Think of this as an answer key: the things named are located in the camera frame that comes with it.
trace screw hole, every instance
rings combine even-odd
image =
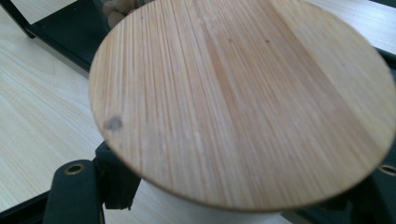
[[[73,164],[73,165],[67,167],[64,170],[64,173],[67,175],[76,175],[76,174],[80,173],[83,169],[84,169],[83,164]]]
[[[379,170],[382,171],[382,173],[385,173],[387,175],[393,175],[396,176],[396,167],[390,166],[390,165],[381,165],[379,167]]]

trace desk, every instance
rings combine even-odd
[[[350,22],[374,46],[396,53],[396,43],[392,41],[396,39],[395,8],[366,0],[310,1]],[[374,14],[364,13],[372,8]],[[42,13],[44,17],[51,11]],[[364,24],[367,18],[364,15],[378,17],[370,26]],[[30,22],[41,18],[32,18]],[[0,29],[0,211],[3,211],[47,191],[53,173],[66,162],[91,160],[103,139],[92,119],[88,80],[28,39],[3,9]],[[183,223],[172,219],[172,213],[156,200],[144,182],[136,194],[133,210],[106,211],[106,220]],[[274,223],[288,222],[278,217]]]

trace bamboo lid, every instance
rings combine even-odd
[[[297,0],[159,0],[92,63],[92,111],[116,154],[183,198],[239,211],[301,208],[386,156],[395,85],[370,44]]]

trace wooden lid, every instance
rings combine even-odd
[[[96,53],[106,142],[158,187],[240,211],[329,199],[384,159],[395,85],[376,51],[296,0],[161,0]]]

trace round wooden lid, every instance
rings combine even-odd
[[[385,63],[303,1],[155,1],[112,30],[90,76],[116,154],[209,206],[268,212],[329,199],[370,174],[395,133]]]

